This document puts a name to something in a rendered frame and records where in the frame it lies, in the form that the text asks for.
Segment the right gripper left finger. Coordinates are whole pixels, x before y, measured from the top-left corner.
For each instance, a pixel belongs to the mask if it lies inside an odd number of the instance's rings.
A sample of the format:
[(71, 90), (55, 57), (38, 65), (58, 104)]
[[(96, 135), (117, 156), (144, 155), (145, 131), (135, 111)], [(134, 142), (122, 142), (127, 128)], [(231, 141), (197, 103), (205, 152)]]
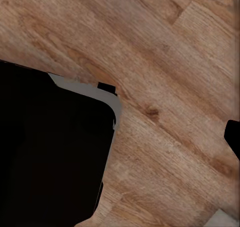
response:
[(22, 120), (0, 125), (0, 180), (26, 140)]

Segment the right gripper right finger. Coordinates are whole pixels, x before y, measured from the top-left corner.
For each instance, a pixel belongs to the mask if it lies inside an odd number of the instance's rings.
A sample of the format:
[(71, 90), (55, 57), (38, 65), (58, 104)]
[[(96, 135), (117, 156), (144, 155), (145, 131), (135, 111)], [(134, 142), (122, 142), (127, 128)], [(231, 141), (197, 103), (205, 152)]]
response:
[(235, 120), (228, 120), (224, 138), (240, 160), (240, 122)]

